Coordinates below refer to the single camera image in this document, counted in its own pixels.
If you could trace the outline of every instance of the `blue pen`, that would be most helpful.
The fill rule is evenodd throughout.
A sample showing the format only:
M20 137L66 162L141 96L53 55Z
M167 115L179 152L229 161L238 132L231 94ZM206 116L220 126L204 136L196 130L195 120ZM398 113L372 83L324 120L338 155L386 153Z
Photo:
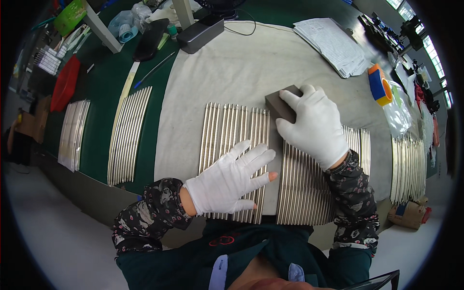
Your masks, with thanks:
M160 65L162 65L168 58L170 58L171 56L173 56L175 54L175 52L171 53L170 55L168 55L165 59L163 59L159 64L157 64L154 68L151 69L151 71L149 71L141 80L140 82L138 82L134 89L136 89L149 75L150 73L152 73L154 70L156 70L156 68Z

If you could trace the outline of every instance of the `gloved hand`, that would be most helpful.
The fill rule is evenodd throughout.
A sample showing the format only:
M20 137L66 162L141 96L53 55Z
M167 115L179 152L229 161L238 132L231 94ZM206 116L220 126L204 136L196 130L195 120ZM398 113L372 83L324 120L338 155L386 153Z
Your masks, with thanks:
M277 119L277 131L288 143L311 155L323 171L329 169L348 152L343 136L340 113L321 87L301 86L302 97L287 90L279 95L295 112L292 124Z
M200 175L184 183L197 214L234 213L253 209L254 201L239 198L269 183L269 173L255 178L251 176L271 162L276 152L268 150L265 144L260 144L237 159L250 144L250 140L235 144L229 153L222 155Z

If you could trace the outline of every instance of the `small bottle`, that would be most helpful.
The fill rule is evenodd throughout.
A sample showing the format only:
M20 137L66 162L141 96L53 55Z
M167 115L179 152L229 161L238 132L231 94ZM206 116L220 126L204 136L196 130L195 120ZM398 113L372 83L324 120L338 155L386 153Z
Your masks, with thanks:
M169 35L171 35L171 39L175 42L177 42L177 28L174 26L174 24L172 23L169 23L168 24L168 32L169 32Z

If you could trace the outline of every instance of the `white table leg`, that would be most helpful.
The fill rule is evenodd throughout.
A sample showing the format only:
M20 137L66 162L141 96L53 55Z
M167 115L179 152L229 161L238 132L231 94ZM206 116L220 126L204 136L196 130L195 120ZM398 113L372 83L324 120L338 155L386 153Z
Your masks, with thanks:
M188 0L173 0L174 9L179 17L180 26L183 30L195 23L193 20L192 8Z
M95 13L95 11L93 11L92 7L90 7L86 1L85 9L87 10L87 15L84 17L84 22L111 50L112 53L120 52L123 45L121 45L119 41L117 41L117 39L111 34L106 25L103 24L98 15Z

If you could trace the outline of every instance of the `bundle of metal rods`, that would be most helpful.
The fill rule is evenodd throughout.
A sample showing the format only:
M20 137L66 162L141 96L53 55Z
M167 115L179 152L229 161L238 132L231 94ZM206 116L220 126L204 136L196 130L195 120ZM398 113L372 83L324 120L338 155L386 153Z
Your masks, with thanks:
M424 142L404 136L392 138L393 175L390 200L393 204L416 200L425 194L427 163Z
M248 139L248 108L236 104L224 105L222 114L222 126L219 137L218 132L221 105L218 103L206 104L205 119L203 121L203 133L201 136L200 165L198 173L210 167L219 157L229 152L238 142ZM261 143L269 144L269 112L263 109L253 108L251 113L250 138L253 148ZM253 177L265 173L267 166L258 170ZM256 210L240 211L232 215L232 220L259 224L264 203L264 187L247 193L244 197L255 201ZM204 216L211 219L229 219L227 213L205 213Z
M82 135L89 107L90 100L68 104L61 127L58 163L72 172L79 170Z
M350 149L360 155L364 172L370 171L370 134L342 126ZM284 141L282 176L277 202L280 225L324 225L334 218L333 197L316 161Z
M269 146L269 126L271 121L271 115L268 110L253 108L251 111L251 126L250 126L250 140L251 148L264 143ZM261 167L252 177L260 176L267 172L267 165ZM232 220L239 221L242 223L253 223L260 224L261 217L263 215L264 205L264 190L265 186L245 194L242 198L253 200L258 208L255 210L243 210L236 212L232 215Z
M134 181L135 162L145 110L152 87L124 98L110 142L108 185Z
M371 134L367 129L361 130L361 152L359 154L359 165L361 166L364 174L367 175L367 180L371 173Z

